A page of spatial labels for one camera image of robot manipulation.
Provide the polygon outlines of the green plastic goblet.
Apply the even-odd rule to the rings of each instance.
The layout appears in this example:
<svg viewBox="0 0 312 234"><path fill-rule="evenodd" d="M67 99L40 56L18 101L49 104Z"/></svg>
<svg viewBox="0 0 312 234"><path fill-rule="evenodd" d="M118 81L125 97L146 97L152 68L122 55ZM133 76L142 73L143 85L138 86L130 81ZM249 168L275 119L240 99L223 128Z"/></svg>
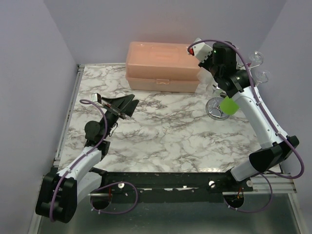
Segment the green plastic goblet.
<svg viewBox="0 0 312 234"><path fill-rule="evenodd" d="M220 110L231 116L239 110L239 106L231 98L226 96L220 103Z"/></svg>

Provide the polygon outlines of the clear stemmed wine glass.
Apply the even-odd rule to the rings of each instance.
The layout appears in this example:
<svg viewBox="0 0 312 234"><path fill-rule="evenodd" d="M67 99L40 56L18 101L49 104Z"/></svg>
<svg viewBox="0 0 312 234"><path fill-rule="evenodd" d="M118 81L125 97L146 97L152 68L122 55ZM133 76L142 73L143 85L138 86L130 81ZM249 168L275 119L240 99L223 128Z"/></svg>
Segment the clear stemmed wine glass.
<svg viewBox="0 0 312 234"><path fill-rule="evenodd" d="M249 60L251 61L249 68L252 69L263 63L264 55L259 51L254 51L249 54Z"/></svg>

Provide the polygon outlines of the small clear glass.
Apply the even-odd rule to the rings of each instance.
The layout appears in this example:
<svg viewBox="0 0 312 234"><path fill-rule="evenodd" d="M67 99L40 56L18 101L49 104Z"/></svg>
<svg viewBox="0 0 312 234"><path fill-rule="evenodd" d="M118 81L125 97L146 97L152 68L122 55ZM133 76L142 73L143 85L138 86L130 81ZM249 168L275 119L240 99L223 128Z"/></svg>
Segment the small clear glass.
<svg viewBox="0 0 312 234"><path fill-rule="evenodd" d="M204 68L199 69L196 77L199 80L200 84L211 85L214 81L212 74Z"/></svg>

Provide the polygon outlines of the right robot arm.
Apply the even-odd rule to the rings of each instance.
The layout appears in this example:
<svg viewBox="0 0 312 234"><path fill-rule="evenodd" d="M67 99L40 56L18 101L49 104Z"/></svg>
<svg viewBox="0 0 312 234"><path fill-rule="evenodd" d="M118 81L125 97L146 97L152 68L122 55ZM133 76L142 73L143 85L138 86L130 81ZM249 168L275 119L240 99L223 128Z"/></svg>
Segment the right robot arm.
<svg viewBox="0 0 312 234"><path fill-rule="evenodd" d="M243 112L260 144L260 149L251 153L245 162L229 170L230 176L224 179L228 190L237 190L246 178L264 173L291 154L298 154L298 138L288 135L274 119L255 84L252 68L231 42L216 40L209 46L202 40L188 51Z"/></svg>

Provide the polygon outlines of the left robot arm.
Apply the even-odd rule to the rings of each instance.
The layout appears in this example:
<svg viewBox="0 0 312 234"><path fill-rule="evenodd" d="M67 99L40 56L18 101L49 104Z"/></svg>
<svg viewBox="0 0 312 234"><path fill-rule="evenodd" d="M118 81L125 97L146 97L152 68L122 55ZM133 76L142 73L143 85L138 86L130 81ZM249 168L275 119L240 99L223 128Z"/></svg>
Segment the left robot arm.
<svg viewBox="0 0 312 234"><path fill-rule="evenodd" d="M115 185L114 182L108 184L106 178L91 169L107 155L110 142L106 138L118 119L131 118L139 101L134 95L105 98L94 93L90 100L81 99L80 103L96 107L102 118L86 123L86 143L80 155L64 169L49 172L42 179L35 213L51 222L68 223L78 203L90 192L102 193Z"/></svg>

